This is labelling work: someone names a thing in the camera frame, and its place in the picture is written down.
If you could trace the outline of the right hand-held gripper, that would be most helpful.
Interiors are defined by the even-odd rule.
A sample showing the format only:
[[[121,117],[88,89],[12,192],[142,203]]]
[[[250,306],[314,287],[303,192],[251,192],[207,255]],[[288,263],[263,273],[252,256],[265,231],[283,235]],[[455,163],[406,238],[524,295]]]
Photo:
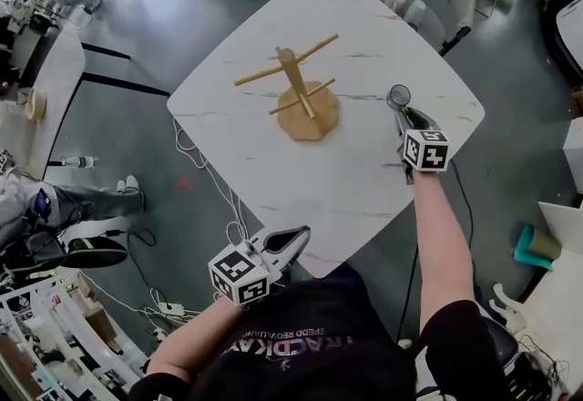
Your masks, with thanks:
[[[450,142],[445,133],[425,113],[406,103],[388,102],[394,112],[400,146],[397,148],[404,169],[405,183],[414,184],[414,172],[446,171]]]

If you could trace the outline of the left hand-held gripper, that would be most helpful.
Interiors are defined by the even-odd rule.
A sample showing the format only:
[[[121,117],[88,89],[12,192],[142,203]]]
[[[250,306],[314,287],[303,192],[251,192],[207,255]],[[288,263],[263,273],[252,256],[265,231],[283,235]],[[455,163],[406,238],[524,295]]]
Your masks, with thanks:
[[[297,260],[310,238],[311,229],[302,225],[229,244],[209,262],[210,281],[221,296],[246,307],[270,294],[271,286]]]

